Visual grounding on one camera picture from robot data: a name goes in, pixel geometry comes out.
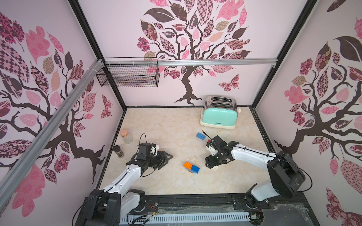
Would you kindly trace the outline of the orange long brick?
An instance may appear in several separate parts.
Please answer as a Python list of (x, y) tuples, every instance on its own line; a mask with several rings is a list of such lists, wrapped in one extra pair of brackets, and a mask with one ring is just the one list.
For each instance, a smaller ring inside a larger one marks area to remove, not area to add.
[(189, 162), (185, 162), (185, 163), (184, 163), (184, 167), (185, 167), (186, 169), (188, 169), (188, 170), (191, 170), (192, 167), (193, 167), (193, 164), (192, 164), (192, 163), (189, 163)]

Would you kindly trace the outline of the light blue large brick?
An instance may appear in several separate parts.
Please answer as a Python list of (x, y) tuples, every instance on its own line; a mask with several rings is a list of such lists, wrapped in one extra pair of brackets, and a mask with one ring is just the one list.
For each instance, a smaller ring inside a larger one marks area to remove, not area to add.
[(205, 140), (206, 135), (204, 135), (204, 134), (202, 134), (202, 133), (198, 133), (198, 134), (196, 135), (196, 137), (199, 138), (199, 139), (201, 139), (201, 140)]

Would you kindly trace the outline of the small light blue brick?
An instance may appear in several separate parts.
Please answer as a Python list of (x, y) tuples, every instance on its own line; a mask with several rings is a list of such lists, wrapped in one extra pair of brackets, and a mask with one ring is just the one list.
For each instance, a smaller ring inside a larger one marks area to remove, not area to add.
[(196, 174), (198, 174), (199, 171), (200, 171), (200, 168), (197, 167), (197, 166), (195, 166), (195, 165), (192, 165), (191, 168), (189, 169), (189, 171), (190, 171), (191, 173), (196, 173)]

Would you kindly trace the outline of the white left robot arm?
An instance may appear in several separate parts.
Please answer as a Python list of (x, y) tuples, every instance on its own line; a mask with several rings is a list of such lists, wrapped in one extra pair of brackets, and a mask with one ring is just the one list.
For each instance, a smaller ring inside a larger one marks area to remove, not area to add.
[(73, 226), (118, 226), (122, 217), (136, 208), (144, 208), (144, 192), (131, 189), (148, 168), (158, 170), (168, 164), (173, 156), (165, 151), (155, 154), (135, 154), (127, 168), (110, 185), (93, 190), (80, 208)]

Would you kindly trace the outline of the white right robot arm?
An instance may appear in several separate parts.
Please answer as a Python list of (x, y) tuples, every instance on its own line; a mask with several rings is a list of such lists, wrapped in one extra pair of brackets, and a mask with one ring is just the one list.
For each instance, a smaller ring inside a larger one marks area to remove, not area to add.
[(256, 204), (276, 196), (293, 198), (306, 179), (306, 173), (283, 151), (262, 152), (236, 141), (226, 143), (219, 136), (208, 140), (206, 149), (210, 152), (206, 157), (206, 167), (209, 169), (238, 160), (268, 172), (267, 181), (254, 184), (245, 193), (244, 202), (252, 209)]

